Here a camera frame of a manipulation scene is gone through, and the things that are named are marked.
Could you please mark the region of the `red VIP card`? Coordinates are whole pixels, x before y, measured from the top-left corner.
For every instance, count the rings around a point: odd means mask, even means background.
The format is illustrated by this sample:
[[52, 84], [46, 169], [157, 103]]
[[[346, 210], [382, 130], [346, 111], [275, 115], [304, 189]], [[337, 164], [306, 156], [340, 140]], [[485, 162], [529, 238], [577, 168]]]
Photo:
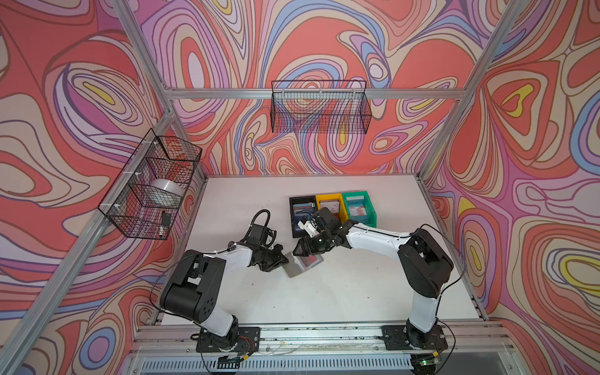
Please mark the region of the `red VIP card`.
[[323, 257], [320, 255], [316, 256], [303, 256], [298, 258], [299, 262], [302, 264], [302, 267], [306, 270], [309, 270], [321, 262], [323, 262]]

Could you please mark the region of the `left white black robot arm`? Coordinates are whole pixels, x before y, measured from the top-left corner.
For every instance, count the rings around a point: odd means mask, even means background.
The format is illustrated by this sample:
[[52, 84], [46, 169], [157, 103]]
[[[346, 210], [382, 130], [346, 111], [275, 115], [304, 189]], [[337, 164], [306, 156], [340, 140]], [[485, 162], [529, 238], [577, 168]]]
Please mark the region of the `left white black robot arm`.
[[269, 273], [288, 263], [277, 232], [253, 224], [238, 242], [215, 253], [188, 250], [162, 288], [159, 307], [197, 324], [208, 333], [231, 341], [238, 338], [238, 319], [221, 308], [217, 299], [223, 279], [234, 272], [258, 267]]

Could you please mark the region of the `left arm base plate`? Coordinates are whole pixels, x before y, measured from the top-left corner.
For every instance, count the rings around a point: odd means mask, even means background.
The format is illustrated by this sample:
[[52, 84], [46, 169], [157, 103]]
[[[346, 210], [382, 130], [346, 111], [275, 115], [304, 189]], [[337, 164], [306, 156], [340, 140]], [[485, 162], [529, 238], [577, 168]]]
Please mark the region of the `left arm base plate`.
[[261, 329], [259, 327], [234, 328], [223, 337], [201, 329], [190, 339], [196, 343], [197, 353], [254, 353], [259, 350]]

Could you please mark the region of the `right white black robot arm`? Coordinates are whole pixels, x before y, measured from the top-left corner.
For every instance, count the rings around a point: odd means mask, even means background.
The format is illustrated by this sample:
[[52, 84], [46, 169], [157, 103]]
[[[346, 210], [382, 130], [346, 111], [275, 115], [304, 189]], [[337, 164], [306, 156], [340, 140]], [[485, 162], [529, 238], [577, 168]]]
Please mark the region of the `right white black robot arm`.
[[299, 219], [297, 227], [306, 232], [293, 251], [308, 257], [334, 248], [361, 249], [400, 262], [413, 290], [408, 328], [428, 334], [436, 326], [442, 287], [449, 281], [454, 263], [432, 234], [419, 227], [409, 233], [386, 231], [356, 220], [342, 222], [327, 208]]

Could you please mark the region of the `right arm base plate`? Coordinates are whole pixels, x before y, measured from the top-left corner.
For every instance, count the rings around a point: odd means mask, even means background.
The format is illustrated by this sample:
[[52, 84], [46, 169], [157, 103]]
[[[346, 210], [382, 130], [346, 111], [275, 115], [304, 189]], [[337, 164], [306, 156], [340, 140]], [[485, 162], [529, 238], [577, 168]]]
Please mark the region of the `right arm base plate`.
[[381, 327], [381, 340], [388, 351], [437, 351], [448, 349], [448, 342], [439, 324], [423, 333], [412, 325], [384, 325]]

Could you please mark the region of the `grey leather card holder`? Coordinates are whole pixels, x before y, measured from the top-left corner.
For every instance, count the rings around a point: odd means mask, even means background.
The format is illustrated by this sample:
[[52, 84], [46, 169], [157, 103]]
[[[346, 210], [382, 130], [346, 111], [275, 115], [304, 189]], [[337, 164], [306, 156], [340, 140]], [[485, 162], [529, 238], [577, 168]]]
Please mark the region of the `grey leather card holder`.
[[306, 273], [312, 268], [323, 262], [323, 256], [294, 256], [291, 252], [285, 255], [288, 263], [283, 265], [283, 269], [289, 278], [295, 278], [302, 273]]

